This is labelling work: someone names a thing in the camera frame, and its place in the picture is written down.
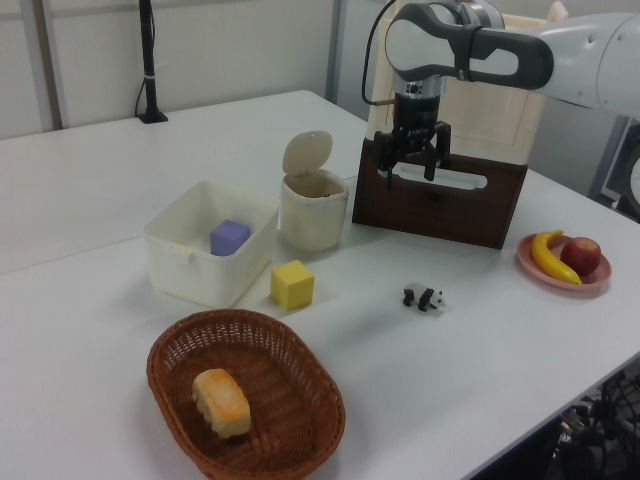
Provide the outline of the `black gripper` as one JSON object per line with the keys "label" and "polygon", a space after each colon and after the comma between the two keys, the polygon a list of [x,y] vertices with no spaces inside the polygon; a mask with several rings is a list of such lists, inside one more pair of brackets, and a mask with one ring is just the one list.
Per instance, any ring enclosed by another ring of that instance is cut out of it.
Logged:
{"label": "black gripper", "polygon": [[449,159],[451,126],[437,122],[440,98],[414,98],[397,94],[394,103],[394,134],[374,135],[374,164],[392,188],[397,149],[419,149],[424,144],[424,178],[435,179],[436,168]]}

